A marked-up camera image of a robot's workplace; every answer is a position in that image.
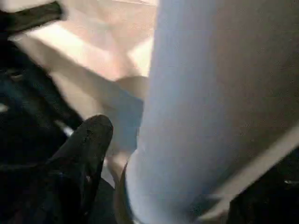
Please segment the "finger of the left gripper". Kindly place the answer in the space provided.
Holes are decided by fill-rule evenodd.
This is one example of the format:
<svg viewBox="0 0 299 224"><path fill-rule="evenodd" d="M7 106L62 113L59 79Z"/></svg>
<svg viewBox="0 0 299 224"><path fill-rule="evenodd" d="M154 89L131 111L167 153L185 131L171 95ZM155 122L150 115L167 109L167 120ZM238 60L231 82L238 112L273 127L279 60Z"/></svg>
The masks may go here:
<svg viewBox="0 0 299 224"><path fill-rule="evenodd" d="M0 33L21 33L52 21L61 20L63 15L64 10L57 1L15 12L1 10Z"/></svg>

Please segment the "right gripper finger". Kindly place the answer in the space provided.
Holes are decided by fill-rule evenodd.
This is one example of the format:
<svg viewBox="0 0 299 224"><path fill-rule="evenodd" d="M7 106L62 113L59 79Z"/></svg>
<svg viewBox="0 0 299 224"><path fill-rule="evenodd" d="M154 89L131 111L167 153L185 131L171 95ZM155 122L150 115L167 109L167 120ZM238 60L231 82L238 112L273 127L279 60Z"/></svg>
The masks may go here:
<svg viewBox="0 0 299 224"><path fill-rule="evenodd" d="M12 224L84 224L97 193L113 124L105 115L87 119L44 163L11 167Z"/></svg>

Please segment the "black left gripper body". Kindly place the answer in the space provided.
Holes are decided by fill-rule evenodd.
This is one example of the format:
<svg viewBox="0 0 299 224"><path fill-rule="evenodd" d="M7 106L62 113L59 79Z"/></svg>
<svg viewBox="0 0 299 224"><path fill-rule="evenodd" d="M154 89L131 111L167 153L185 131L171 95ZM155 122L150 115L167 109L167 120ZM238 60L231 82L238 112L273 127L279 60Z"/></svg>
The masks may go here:
<svg viewBox="0 0 299 224"><path fill-rule="evenodd" d="M0 45L0 175L28 174L48 163L80 115L47 71L13 42Z"/></svg>

